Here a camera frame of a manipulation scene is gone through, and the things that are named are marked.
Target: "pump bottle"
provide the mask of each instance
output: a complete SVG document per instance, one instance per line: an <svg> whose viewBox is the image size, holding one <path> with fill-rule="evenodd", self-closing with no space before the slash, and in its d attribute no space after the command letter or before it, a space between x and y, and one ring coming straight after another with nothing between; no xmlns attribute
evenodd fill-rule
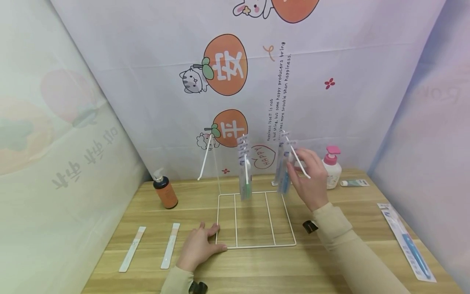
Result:
<svg viewBox="0 0 470 294"><path fill-rule="evenodd" d="M328 172L326 188L329 190L334 189L339 182L339 176L341 175L342 169L338 163L338 157L336 155L341 154L341 151L338 146L328 146L326 151L328 153L325 155L322 162Z"/></svg>
<svg viewBox="0 0 470 294"><path fill-rule="evenodd" d="M170 180L166 176L163 176L162 171L163 169L161 168L153 173L153 187L157 191L163 206L166 209L172 209L178 204L178 198L170 184Z"/></svg>

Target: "brown bottle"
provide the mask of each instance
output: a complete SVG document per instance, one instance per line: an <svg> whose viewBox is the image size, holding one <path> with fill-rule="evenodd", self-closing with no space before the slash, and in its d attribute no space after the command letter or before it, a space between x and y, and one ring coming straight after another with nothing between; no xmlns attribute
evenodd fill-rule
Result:
<svg viewBox="0 0 470 294"><path fill-rule="evenodd" d="M172 209L178 204L178 198L170 184L170 180L162 175L162 171L163 169L161 168L153 173L155 179L153 181L153 187L157 191L163 206L166 209Z"/></svg>

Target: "white hook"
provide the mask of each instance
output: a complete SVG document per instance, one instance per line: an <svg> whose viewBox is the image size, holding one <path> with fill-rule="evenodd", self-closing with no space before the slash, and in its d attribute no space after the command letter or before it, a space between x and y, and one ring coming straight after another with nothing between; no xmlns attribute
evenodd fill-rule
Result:
<svg viewBox="0 0 470 294"><path fill-rule="evenodd" d="M206 161L206 159L207 159L207 152L209 151L209 147L211 146L211 144L212 144L212 133L211 133L211 135L209 136L209 144L207 144L206 154L204 155L203 167L201 168L201 173L199 174L199 178L197 178L198 181L199 181L199 180L201 179L201 177L203 176L205 161Z"/></svg>
<svg viewBox="0 0 470 294"><path fill-rule="evenodd" d="M300 159L298 159L298 156L297 156L297 153L295 152L295 149L294 147L292 147L292 145L290 146L290 149L292 150L292 152L294 153L294 156L295 156L295 159L297 160L298 162L298 165L300 165L300 169L302 170L302 172L304 173L304 175L311 179L311 176L307 175L307 172L304 170L304 166L302 165L302 163L300 162Z"/></svg>

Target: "black watch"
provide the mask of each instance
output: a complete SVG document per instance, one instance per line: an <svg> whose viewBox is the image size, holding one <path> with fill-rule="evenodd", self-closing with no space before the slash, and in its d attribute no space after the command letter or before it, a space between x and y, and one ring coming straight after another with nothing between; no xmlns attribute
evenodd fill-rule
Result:
<svg viewBox="0 0 470 294"><path fill-rule="evenodd" d="M203 282L193 282L191 287L189 287L189 294L206 294L207 293L207 285Z"/></svg>
<svg viewBox="0 0 470 294"><path fill-rule="evenodd" d="M307 231L307 233L309 233L309 234L311 234L311 233L315 232L316 230L318 230L318 227L316 226L316 224L314 224L310 220L304 222L302 225L305 228L305 230Z"/></svg>

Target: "wrist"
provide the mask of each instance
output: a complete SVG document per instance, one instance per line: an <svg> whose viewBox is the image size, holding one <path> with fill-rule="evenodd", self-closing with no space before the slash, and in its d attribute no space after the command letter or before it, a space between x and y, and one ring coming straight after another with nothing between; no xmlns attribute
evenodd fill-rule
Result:
<svg viewBox="0 0 470 294"><path fill-rule="evenodd" d="M178 262L176 262L176 266L181 270L189 271L192 273L194 273L197 268L197 265L194 262L185 260L184 258L180 258Z"/></svg>
<svg viewBox="0 0 470 294"><path fill-rule="evenodd" d="M320 200L320 201L317 200L317 201L312 201L311 203L309 203L307 207L311 212L314 212L315 210L322 208L328 203L329 201L327 199Z"/></svg>

